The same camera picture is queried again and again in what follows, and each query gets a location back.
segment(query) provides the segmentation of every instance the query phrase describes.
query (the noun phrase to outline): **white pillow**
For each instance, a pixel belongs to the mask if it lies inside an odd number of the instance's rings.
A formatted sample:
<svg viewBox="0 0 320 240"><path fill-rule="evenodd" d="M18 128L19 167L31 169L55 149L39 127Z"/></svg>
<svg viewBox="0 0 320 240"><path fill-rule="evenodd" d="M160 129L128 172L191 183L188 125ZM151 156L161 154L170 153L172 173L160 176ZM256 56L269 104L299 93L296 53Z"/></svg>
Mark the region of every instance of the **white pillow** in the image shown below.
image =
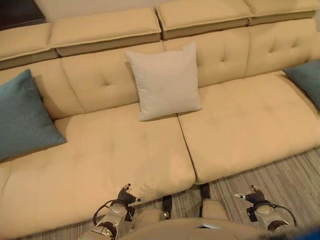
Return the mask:
<svg viewBox="0 0 320 240"><path fill-rule="evenodd" d="M197 44L161 53L125 51L140 98L140 121L196 111L198 94Z"/></svg>

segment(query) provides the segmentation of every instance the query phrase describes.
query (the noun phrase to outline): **black cable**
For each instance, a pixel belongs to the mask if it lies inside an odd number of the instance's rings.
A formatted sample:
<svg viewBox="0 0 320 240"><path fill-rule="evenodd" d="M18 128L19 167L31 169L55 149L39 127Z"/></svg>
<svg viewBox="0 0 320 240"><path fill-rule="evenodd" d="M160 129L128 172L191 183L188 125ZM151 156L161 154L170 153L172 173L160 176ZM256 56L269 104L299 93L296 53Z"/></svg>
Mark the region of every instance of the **black cable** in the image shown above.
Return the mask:
<svg viewBox="0 0 320 240"><path fill-rule="evenodd" d="M275 204L275 206L274 206L273 208L274 208L274 209L279 208L279 209L284 209L284 210L286 210L286 211L291 215L291 217L292 217L292 219L293 219L294 226L295 226L295 227L298 226L297 220L296 220L294 214L293 214L288 208L286 208L286 207L284 207L284 206L276 205L276 204Z"/></svg>
<svg viewBox="0 0 320 240"><path fill-rule="evenodd" d="M294 226L295 226L295 227L298 226L297 220L296 220L294 214L293 214L288 208L286 208L286 207L284 207L284 206L281 206L281 205L278 205L278 204L274 204L274 203L262 202L262 203L258 203L256 206L254 206L254 210L256 210L259 206L262 206L262 205L268 205L268 206L270 206L270 207L272 207L272 208L274 208L274 209L279 208L279 209L284 209L284 210L286 210L286 211L291 215L291 217L292 217L292 219L293 219Z"/></svg>
<svg viewBox="0 0 320 240"><path fill-rule="evenodd" d="M109 200L109 201L107 201L105 204L103 204L101 207L99 207L98 210L94 213L93 218L92 218L92 221L93 221L94 226L97 225L97 216L98 216L98 213L99 213L103 208L107 208L107 209L108 209L109 206L108 206L107 204L109 204L109 203L111 203L111 204L114 204L114 203L122 204L122 205L125 206L125 208L126 208L127 211L128 211L128 205L127 205L124 201L119 200L119 199Z"/></svg>

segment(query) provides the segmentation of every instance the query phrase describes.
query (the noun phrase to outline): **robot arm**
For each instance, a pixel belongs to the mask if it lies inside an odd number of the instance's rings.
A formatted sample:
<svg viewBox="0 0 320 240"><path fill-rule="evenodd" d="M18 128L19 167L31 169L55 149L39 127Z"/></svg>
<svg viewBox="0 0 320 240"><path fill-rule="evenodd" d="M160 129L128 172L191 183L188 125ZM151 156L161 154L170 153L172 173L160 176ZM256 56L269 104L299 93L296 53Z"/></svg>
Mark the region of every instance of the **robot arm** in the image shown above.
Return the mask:
<svg viewBox="0 0 320 240"><path fill-rule="evenodd" d="M234 194L236 198L244 199L253 204L246 210L251 222L258 222L261 228L274 233L286 233L290 225L275 211L276 208L282 208L292 215L294 225L297 226L296 219L289 209L266 200L264 193L257 186L252 185L251 187L252 193L247 195Z"/></svg>
<svg viewBox="0 0 320 240"><path fill-rule="evenodd" d="M126 184L119 192L118 198L107 201L93 215L93 227L90 231L82 235L78 240L116 240L119 236L119 226L124 221L131 222L135 209L130 204L144 201L143 197L135 197L128 193L131 184ZM107 214L97 222L100 210L108 208Z"/></svg>

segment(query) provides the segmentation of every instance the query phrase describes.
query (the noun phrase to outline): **dark side table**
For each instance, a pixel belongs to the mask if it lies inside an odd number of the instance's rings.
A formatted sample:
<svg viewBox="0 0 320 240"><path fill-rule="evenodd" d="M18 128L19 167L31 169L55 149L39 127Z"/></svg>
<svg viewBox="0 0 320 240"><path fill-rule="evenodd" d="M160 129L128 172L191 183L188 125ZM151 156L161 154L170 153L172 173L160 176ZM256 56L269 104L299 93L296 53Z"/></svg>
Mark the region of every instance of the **dark side table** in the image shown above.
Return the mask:
<svg viewBox="0 0 320 240"><path fill-rule="evenodd" d="M45 22L34 0L0 0L0 31Z"/></svg>

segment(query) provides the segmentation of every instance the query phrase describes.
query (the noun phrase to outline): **carpet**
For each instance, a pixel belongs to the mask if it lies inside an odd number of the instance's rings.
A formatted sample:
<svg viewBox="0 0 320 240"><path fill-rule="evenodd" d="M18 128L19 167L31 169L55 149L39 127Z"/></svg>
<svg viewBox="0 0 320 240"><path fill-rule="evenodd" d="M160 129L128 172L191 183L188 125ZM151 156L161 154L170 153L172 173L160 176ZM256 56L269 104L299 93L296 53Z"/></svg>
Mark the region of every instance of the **carpet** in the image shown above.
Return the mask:
<svg viewBox="0 0 320 240"><path fill-rule="evenodd" d="M320 148L221 178L210 182L209 185L211 197L224 205L229 218L234 222L257 226L257 223L250 222L246 213L250 204L233 197L234 193L249 193L250 185L257 185L264 192L266 199L292 211L299 228L320 224ZM139 205L136 207L135 216L145 209L160 209L161 205L160 199ZM184 192L172 195L171 218L198 217L200 206L200 187L194 185ZM277 211L292 223L288 213L281 209ZM88 220L17 239L76 240L92 226L92 221ZM130 226L131 223L125 223L123 235Z"/></svg>

